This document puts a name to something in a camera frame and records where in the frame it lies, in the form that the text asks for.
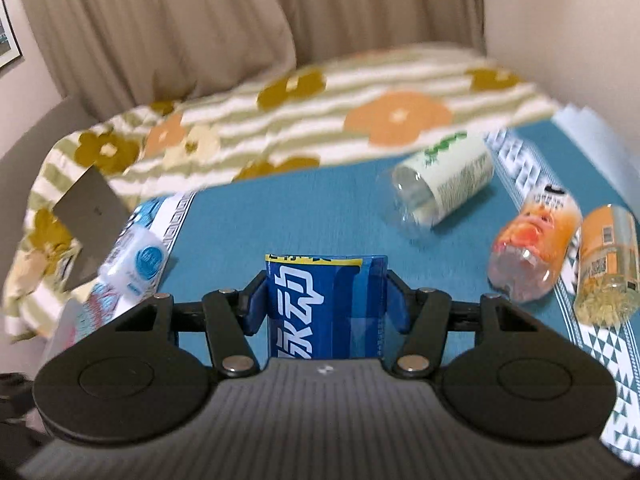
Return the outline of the blue bottle cup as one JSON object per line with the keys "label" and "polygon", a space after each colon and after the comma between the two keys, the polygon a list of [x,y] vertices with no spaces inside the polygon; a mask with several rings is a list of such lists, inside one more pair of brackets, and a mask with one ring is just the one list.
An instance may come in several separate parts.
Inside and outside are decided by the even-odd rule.
{"label": "blue bottle cup", "polygon": [[387,258],[265,256],[269,355],[299,360],[382,356]]}

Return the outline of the white blue-label bottle cup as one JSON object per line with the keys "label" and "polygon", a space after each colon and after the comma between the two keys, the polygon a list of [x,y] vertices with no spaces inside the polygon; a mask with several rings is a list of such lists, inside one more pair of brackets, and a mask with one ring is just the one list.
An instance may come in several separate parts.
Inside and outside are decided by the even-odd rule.
{"label": "white blue-label bottle cup", "polygon": [[163,242],[144,226],[133,224],[101,264],[99,277],[122,298],[137,304],[152,292],[167,259]]}

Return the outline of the orange peach bottle cup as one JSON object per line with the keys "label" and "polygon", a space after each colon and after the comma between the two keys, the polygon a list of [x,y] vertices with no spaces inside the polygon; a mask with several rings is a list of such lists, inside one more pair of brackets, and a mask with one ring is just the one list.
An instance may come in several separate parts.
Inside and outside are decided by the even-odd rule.
{"label": "orange peach bottle cup", "polygon": [[559,185],[532,188],[491,246],[488,281],[516,304],[546,296],[560,276],[582,213]]}

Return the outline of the green-label clear bottle cup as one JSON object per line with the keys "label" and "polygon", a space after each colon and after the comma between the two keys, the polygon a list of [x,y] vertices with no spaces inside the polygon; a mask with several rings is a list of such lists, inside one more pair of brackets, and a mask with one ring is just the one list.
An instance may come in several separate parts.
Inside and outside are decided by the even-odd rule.
{"label": "green-label clear bottle cup", "polygon": [[378,176],[381,217],[418,237],[482,192],[494,172],[482,138],[465,131],[450,134]]}

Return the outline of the yellow-label clear bottle cup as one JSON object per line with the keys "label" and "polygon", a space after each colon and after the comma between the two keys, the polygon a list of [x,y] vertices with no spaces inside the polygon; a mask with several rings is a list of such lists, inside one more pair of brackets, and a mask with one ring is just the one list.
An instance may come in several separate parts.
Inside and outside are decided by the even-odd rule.
{"label": "yellow-label clear bottle cup", "polygon": [[582,324],[619,328],[638,310],[636,219],[626,208],[608,204],[582,222],[574,311]]}

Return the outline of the teal patterned cloth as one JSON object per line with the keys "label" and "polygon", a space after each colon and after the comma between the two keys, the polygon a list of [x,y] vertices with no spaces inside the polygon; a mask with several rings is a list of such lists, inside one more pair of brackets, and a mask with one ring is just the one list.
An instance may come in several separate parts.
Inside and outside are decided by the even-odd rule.
{"label": "teal patterned cloth", "polygon": [[[582,210],[620,194],[548,122],[488,134],[496,173],[423,242],[382,221],[388,163],[292,172],[208,188],[186,212],[162,296],[47,362],[34,398],[53,439],[26,479],[634,479],[634,327],[580,327],[570,284],[524,310],[492,294],[489,246],[536,183]],[[438,371],[390,369],[408,316],[387,291],[382,356],[267,359],[218,377],[202,298],[243,289],[268,255],[383,255],[411,288],[452,299]]]}

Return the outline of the grey folding stand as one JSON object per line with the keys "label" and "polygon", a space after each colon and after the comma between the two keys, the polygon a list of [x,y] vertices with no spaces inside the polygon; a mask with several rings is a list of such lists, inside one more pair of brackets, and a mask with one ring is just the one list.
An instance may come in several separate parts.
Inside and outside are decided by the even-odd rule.
{"label": "grey folding stand", "polygon": [[98,276],[129,210],[103,174],[91,166],[53,206],[53,213],[80,245],[70,270],[65,271],[63,289],[70,292]]}

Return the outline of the floral striped quilt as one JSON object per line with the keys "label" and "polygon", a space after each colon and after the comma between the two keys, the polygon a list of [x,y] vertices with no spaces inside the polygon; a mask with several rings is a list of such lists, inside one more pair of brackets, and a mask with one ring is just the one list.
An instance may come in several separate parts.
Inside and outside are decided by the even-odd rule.
{"label": "floral striped quilt", "polygon": [[412,44],[306,66],[184,102],[75,127],[38,157],[1,296],[14,339],[50,337],[80,240],[53,208],[89,168],[128,207],[282,172],[409,153],[457,131],[552,116],[558,103],[478,52]]}

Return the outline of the grey headboard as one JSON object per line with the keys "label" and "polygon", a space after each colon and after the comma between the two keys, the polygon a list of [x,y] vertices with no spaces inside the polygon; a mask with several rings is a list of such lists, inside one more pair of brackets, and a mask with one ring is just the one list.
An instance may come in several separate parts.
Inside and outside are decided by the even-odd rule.
{"label": "grey headboard", "polygon": [[[1,276],[5,278],[22,238],[27,196],[53,145],[98,121],[77,96],[64,99],[23,134],[1,159]],[[1,334],[1,370],[35,376],[46,343],[40,337],[13,342]]]}

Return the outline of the beige curtain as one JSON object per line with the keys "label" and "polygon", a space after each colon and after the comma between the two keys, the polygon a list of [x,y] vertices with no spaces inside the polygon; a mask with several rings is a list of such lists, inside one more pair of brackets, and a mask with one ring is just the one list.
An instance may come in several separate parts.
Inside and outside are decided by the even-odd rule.
{"label": "beige curtain", "polygon": [[362,51],[483,49],[484,0],[22,0],[63,96],[100,119]]}

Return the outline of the framed picture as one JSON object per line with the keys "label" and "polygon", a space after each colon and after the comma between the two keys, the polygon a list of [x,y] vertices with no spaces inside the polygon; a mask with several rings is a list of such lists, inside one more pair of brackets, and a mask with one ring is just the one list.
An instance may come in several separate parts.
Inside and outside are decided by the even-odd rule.
{"label": "framed picture", "polygon": [[6,0],[0,0],[0,70],[5,72],[11,65],[23,57],[11,22]]}

